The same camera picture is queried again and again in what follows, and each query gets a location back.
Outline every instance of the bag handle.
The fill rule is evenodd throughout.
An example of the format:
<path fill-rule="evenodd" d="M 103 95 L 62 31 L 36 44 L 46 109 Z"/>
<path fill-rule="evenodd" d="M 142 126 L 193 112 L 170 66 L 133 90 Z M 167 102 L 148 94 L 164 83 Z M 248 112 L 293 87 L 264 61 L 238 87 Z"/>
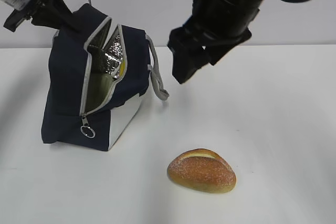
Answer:
<path fill-rule="evenodd" d="M 154 60 L 153 66 L 148 65 L 148 70 L 151 73 L 151 81 L 153 84 L 154 93 L 160 100 L 166 101 L 169 97 L 169 93 L 163 87 L 163 81 L 160 74 L 159 60 L 157 57 L 158 55 L 156 54 L 155 46 L 151 37 L 149 37 L 147 34 L 146 34 L 146 40 L 149 43 L 149 48 L 151 49 Z"/>

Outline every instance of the navy blue lunch bag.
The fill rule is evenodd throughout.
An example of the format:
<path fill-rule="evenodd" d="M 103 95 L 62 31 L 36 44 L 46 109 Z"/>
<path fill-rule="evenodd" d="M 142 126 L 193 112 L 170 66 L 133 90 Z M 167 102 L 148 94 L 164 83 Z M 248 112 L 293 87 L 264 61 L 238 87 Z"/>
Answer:
<path fill-rule="evenodd" d="M 74 16 L 82 30 L 62 27 L 54 37 L 42 139 L 108 151 L 139 109 L 149 78 L 161 100 L 169 94 L 145 31 L 118 25 L 106 42 L 110 17 L 89 4 Z"/>

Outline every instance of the bread crust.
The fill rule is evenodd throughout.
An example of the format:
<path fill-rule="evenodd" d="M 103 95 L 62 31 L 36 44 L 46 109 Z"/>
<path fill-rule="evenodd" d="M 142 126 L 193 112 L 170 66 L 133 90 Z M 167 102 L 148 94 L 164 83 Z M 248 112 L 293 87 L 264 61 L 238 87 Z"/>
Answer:
<path fill-rule="evenodd" d="M 207 149 L 181 154 L 170 163 L 167 173 L 173 182 L 206 193 L 227 193 L 237 181 L 230 165 Z"/>

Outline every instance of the zipper pull ring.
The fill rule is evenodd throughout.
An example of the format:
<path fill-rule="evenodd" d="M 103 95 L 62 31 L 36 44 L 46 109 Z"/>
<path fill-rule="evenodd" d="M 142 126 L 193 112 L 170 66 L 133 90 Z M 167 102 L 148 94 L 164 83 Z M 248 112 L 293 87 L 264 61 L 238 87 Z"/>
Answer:
<path fill-rule="evenodd" d="M 82 122 L 83 122 L 83 126 L 80 128 L 80 131 L 82 132 L 82 134 L 88 138 L 95 138 L 96 132 L 93 130 L 93 128 L 90 127 L 89 121 L 86 115 L 82 116 Z"/>

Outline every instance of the white bag panel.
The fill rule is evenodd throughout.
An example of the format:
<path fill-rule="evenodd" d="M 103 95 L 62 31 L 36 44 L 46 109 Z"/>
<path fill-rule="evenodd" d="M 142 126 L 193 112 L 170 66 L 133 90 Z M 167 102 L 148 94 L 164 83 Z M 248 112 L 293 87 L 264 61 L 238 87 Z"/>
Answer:
<path fill-rule="evenodd" d="M 144 97 L 145 95 L 139 96 L 139 94 L 137 94 L 129 99 L 123 106 L 111 110 L 109 150 L 138 111 Z"/>

